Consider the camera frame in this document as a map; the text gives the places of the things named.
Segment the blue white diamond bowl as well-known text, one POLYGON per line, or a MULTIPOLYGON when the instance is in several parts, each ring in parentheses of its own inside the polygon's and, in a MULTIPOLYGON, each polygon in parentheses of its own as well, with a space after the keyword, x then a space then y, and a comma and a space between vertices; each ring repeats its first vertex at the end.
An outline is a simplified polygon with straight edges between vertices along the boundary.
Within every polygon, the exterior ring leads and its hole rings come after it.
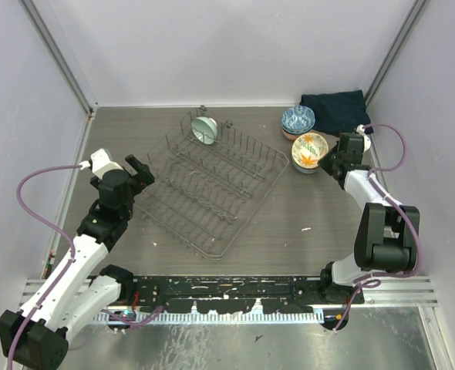
POLYGON ((315 114, 307 106, 293 106, 282 115, 281 126, 289 133, 305 133, 315 125, 315 114))

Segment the green leaf pattern bowl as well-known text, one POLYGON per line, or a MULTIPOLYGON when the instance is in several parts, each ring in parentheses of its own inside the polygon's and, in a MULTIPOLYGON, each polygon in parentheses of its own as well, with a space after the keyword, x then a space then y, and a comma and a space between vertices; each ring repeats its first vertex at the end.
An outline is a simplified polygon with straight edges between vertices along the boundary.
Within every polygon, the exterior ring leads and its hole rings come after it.
POLYGON ((286 130, 284 127, 282 127, 281 129, 282 129, 282 131, 286 131, 287 133, 290 133, 290 134, 294 134, 294 135, 298 135, 298 136, 301 136, 301 134, 300 134, 300 133, 291 133, 291 132, 287 131, 287 130, 286 130))

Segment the blue floral bowl front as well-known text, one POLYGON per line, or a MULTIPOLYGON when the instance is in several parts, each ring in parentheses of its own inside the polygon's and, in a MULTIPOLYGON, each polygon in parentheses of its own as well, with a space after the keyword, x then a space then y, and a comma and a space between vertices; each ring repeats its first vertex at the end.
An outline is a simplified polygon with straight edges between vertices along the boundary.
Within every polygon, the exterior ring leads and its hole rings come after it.
POLYGON ((289 140, 296 140, 298 135, 287 133, 286 131, 282 131, 283 135, 289 140))

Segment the yellow blue floral bowl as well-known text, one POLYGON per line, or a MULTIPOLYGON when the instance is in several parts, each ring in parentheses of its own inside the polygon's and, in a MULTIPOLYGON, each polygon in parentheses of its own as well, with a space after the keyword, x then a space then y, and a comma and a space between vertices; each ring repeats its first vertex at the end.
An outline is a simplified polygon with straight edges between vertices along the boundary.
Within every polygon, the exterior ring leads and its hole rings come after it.
POLYGON ((317 169, 304 169, 304 168, 301 168, 299 166, 296 166, 295 169, 300 172, 300 173, 304 173, 304 174, 313 174, 313 173, 316 173, 318 172, 318 168, 317 169))

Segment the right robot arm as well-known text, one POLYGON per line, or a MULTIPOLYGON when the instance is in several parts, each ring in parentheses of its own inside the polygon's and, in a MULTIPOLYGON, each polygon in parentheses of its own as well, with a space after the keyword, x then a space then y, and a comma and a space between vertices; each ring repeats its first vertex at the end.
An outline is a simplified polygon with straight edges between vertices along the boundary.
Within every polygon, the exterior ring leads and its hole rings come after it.
POLYGON ((418 268, 420 212, 390 196, 362 163, 367 140, 364 134, 343 134, 318 162, 362 211, 353 252, 321 270, 318 292, 330 304, 371 278, 407 278, 418 268))

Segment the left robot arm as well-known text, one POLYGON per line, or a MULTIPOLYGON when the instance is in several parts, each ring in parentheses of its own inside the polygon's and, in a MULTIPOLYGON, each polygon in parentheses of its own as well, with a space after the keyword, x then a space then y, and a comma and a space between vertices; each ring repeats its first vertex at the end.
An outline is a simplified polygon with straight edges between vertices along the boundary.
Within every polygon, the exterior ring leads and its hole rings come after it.
POLYGON ((40 217, 24 201, 25 212, 49 226, 69 242, 64 259, 49 278, 17 311, 0 317, 0 342, 6 367, 57 369, 76 335, 105 307, 129 304, 135 296, 133 273, 105 267, 80 292, 89 274, 113 249, 133 217, 134 199, 153 184, 150 168, 135 156, 126 157, 133 172, 123 169, 105 149, 94 152, 77 169, 93 173, 91 185, 98 197, 69 237, 60 227, 40 217))

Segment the yellow bowl with leaves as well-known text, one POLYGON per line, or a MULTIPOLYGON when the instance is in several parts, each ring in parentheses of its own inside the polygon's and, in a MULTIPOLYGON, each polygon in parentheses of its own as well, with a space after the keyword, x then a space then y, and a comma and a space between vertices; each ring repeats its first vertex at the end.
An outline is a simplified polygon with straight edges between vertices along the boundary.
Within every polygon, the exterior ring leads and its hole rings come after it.
POLYGON ((317 133, 305 133, 299 136, 292 144, 293 162, 304 169, 316 169, 319 160, 329 150, 327 140, 317 133))

